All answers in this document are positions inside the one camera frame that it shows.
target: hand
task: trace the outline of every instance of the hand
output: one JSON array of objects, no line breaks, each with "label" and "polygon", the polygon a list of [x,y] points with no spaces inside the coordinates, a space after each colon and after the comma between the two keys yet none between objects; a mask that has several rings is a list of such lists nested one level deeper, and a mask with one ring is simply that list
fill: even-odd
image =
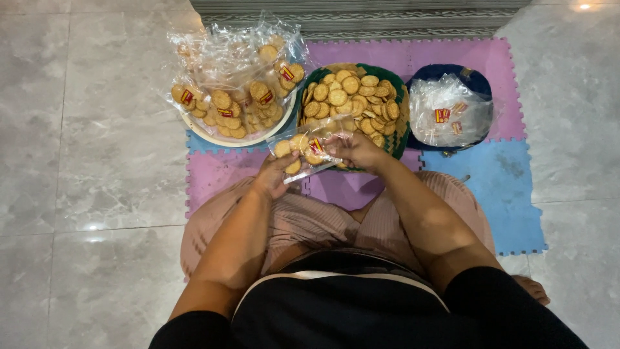
[{"label": "hand", "polygon": [[282,183],[284,169],[299,158],[299,152],[295,151],[279,159],[273,154],[269,156],[260,166],[259,173],[252,183],[252,189],[266,195],[270,199],[277,199],[288,189],[288,184]]},{"label": "hand", "polygon": [[380,164],[390,158],[383,149],[359,132],[354,132],[352,137],[331,136],[325,144],[327,152],[341,158],[348,167],[363,168],[372,175],[376,175]]}]

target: pleated pink pants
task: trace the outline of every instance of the pleated pink pants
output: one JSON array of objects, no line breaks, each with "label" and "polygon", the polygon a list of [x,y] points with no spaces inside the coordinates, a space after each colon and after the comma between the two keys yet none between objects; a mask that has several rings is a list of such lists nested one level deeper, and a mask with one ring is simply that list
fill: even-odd
[{"label": "pleated pink pants", "polygon": [[[419,171],[416,175],[444,199],[495,254],[489,223],[465,184],[439,172]],[[192,275],[211,237],[253,180],[253,177],[246,177],[221,191],[191,216],[181,244],[181,266],[187,276]],[[396,208],[385,191],[376,198],[362,223],[335,205],[286,193],[272,206],[262,273],[276,271],[311,250],[353,247],[371,250],[423,274],[399,221]]]}]

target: white bowl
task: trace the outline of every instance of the white bowl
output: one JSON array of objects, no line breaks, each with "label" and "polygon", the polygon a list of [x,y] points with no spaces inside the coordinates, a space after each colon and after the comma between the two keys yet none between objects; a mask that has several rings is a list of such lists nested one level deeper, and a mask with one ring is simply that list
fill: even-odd
[{"label": "white bowl", "polygon": [[249,145],[260,143],[266,140],[267,138],[271,137],[272,135],[275,135],[276,132],[278,132],[286,124],[286,121],[288,121],[288,118],[291,117],[293,108],[295,108],[296,95],[297,95],[296,93],[292,94],[291,99],[288,101],[288,107],[286,108],[286,111],[284,112],[282,119],[280,119],[280,122],[269,130],[256,132],[252,135],[249,135],[249,137],[252,137],[252,139],[248,139],[248,137],[244,139],[224,137],[217,132],[215,132],[214,134],[209,134],[209,132],[207,132],[206,130],[208,126],[206,126],[203,122],[198,122],[197,121],[198,119],[196,119],[191,113],[181,112],[181,117],[183,117],[183,121],[185,121],[187,126],[192,131],[194,131],[201,138],[204,138],[205,140],[213,144],[221,145],[224,147],[232,147],[232,148],[247,147]]}]

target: green woven basket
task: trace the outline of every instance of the green woven basket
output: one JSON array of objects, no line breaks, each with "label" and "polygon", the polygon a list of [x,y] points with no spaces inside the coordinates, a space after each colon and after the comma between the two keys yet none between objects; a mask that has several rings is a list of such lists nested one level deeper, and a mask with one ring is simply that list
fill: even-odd
[{"label": "green woven basket", "polygon": [[[409,126],[409,93],[407,92],[407,87],[402,82],[402,79],[394,74],[393,72],[381,68],[379,66],[366,65],[362,63],[334,63],[327,66],[323,66],[315,71],[313,71],[304,86],[299,89],[297,92],[297,98],[295,100],[295,108],[297,109],[297,127],[299,127],[299,122],[301,120],[301,113],[303,112],[303,108],[300,107],[302,101],[303,91],[308,87],[310,83],[318,83],[325,75],[330,73],[336,73],[339,70],[357,70],[358,76],[362,77],[364,75],[375,75],[379,80],[388,80],[392,85],[396,88],[396,103],[401,109],[401,114],[399,118],[396,120],[396,130],[393,134],[389,136],[385,136],[386,144],[383,146],[383,150],[386,153],[392,155],[396,159],[400,159],[402,157],[402,153],[405,151],[405,146],[407,145],[407,137],[409,136],[410,126]],[[353,171],[353,172],[364,172],[360,168],[350,168],[347,170],[341,170],[335,166],[331,167],[332,170],[339,171]]]}]

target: person's left hand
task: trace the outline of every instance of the person's left hand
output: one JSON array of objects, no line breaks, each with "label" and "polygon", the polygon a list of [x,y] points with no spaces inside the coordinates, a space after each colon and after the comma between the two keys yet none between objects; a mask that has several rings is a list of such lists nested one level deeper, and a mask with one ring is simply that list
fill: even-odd
[{"label": "person's left hand", "polygon": [[299,152],[295,151],[276,159],[273,154],[261,165],[258,175],[252,183],[252,187],[258,192],[267,195],[270,199],[277,199],[288,189],[288,184],[282,183],[284,169],[299,158]]}]

